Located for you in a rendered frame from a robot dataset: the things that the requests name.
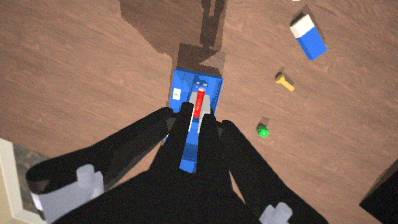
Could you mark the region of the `blue three-compartment bin rack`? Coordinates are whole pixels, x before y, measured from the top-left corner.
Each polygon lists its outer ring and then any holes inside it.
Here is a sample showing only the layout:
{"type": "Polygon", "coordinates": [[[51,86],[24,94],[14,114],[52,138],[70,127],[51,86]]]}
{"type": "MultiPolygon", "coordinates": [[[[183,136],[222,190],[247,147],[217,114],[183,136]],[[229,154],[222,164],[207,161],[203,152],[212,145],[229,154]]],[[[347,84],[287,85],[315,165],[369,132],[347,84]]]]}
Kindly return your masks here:
{"type": "MultiPolygon", "coordinates": [[[[177,68],[174,69],[170,107],[173,112],[180,112],[182,102],[189,102],[194,82],[207,84],[207,94],[210,96],[210,108],[215,115],[223,80],[215,75],[177,68]]],[[[199,115],[200,117],[200,115],[199,115]]],[[[190,131],[188,131],[180,169],[190,173],[196,173],[198,151],[198,125],[199,117],[192,119],[190,131]],[[184,160],[184,161],[183,161],[184,160]],[[189,162],[188,162],[189,161],[189,162]],[[193,163],[194,162],[194,163],[193,163]]]]}

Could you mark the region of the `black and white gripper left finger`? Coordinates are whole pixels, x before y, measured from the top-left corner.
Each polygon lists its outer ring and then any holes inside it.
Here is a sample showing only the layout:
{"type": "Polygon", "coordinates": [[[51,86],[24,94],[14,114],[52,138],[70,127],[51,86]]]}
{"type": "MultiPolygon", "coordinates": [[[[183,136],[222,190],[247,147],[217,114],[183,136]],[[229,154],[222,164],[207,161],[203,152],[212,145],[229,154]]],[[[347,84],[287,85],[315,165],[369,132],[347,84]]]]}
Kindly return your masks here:
{"type": "Polygon", "coordinates": [[[192,92],[180,112],[162,107],[92,146],[32,166],[25,178],[40,218],[52,224],[103,194],[168,135],[135,189],[125,218],[125,224],[164,224],[196,99],[192,92]]]}

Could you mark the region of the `yellow bolt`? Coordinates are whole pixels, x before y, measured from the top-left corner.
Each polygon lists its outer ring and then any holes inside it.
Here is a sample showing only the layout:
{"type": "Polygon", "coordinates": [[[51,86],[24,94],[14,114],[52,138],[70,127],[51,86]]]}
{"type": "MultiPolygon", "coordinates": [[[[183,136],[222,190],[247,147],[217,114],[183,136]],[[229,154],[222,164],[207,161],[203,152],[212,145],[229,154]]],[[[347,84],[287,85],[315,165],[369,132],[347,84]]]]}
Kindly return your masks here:
{"type": "Polygon", "coordinates": [[[293,87],[291,84],[289,84],[289,83],[285,80],[285,78],[284,78],[283,75],[279,75],[279,76],[276,78],[276,82],[277,82],[277,83],[282,83],[282,84],[283,84],[285,87],[287,87],[290,91],[294,90],[294,87],[293,87]]]}

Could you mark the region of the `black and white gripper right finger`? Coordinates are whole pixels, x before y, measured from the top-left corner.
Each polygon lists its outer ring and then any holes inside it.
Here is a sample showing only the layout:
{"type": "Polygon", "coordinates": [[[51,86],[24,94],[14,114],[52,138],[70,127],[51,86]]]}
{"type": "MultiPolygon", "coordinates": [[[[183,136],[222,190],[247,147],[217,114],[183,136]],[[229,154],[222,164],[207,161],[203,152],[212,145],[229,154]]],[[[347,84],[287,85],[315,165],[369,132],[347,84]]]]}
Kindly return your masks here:
{"type": "Polygon", "coordinates": [[[262,224],[329,224],[286,186],[233,122],[216,120],[209,95],[203,102],[196,165],[196,173],[203,173],[203,224],[244,224],[230,173],[262,224]]]}

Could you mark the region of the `blue nine-volt battery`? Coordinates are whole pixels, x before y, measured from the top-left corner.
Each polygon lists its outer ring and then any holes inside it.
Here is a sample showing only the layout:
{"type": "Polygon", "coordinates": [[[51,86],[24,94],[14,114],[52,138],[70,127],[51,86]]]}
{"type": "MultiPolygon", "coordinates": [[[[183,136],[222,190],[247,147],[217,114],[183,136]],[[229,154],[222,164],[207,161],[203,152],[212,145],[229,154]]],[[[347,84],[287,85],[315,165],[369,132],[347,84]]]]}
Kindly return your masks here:
{"type": "MultiPolygon", "coordinates": [[[[193,84],[193,88],[192,88],[192,92],[197,92],[198,93],[198,88],[204,88],[205,90],[205,95],[207,94],[207,90],[208,90],[208,85],[207,84],[201,84],[200,82],[194,82],[193,84]]],[[[191,94],[192,94],[191,92],[191,94]]]]}

